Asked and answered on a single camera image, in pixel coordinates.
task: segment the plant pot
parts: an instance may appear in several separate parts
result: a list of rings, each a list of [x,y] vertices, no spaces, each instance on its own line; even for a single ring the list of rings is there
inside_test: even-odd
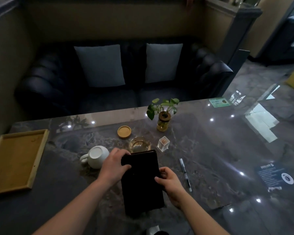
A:
[[[157,130],[161,132],[166,131],[168,129],[170,119],[170,113],[167,113],[167,117],[165,117],[165,111],[161,111],[158,117]]]

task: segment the marble table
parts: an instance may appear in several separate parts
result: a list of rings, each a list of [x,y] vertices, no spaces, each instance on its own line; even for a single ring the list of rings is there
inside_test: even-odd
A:
[[[268,192],[255,172],[257,166],[279,162],[294,178],[294,150],[274,137],[294,129],[277,121],[270,129],[259,117],[250,118],[258,103],[242,109],[237,104],[213,108],[208,100],[181,102],[163,133],[156,130],[157,119],[147,118],[147,107],[13,124],[10,133],[49,129],[50,134],[33,188],[0,195],[0,234],[34,232],[97,178],[98,170],[80,164],[83,154],[96,145],[126,149],[136,136],[147,138],[152,149],[162,136],[171,141],[168,150],[158,151],[159,166],[170,167],[187,189],[178,160],[183,158],[191,195],[230,233],[294,234],[294,185]],[[128,140],[117,137],[122,125],[132,128]],[[164,208],[133,219],[125,215],[118,183],[100,202],[85,234],[141,234],[157,224],[188,227],[165,193],[164,198]]]

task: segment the hand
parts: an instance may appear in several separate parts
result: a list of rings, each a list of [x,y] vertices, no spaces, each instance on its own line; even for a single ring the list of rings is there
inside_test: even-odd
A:
[[[168,167],[159,168],[162,178],[155,177],[155,181],[165,187],[171,203],[181,209],[181,199],[187,194],[177,175]]]
[[[109,187],[121,180],[124,173],[132,167],[131,165],[121,165],[121,158],[125,154],[130,155],[130,152],[125,149],[114,148],[104,160],[98,180],[104,181]]]

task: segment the upside-down mug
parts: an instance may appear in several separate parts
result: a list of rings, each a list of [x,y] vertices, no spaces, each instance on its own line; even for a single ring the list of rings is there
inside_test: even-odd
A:
[[[103,161],[109,156],[109,151],[104,146],[95,146],[80,157],[82,163],[88,163],[94,169],[100,169]]]

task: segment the beige wall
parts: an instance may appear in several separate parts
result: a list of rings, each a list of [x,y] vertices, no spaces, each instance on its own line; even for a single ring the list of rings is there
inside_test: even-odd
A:
[[[43,42],[133,39],[202,32],[202,3],[187,12],[183,3],[29,3],[28,15]]]
[[[261,0],[258,7],[263,14],[255,21],[249,31],[243,49],[249,50],[254,58],[258,54],[266,41],[269,39],[287,9],[294,0]]]
[[[16,103],[14,89],[29,67],[35,47],[27,32],[20,10],[0,17],[0,134],[10,125],[26,120]]]
[[[221,47],[234,17],[206,6],[204,9],[204,44],[215,53]]]

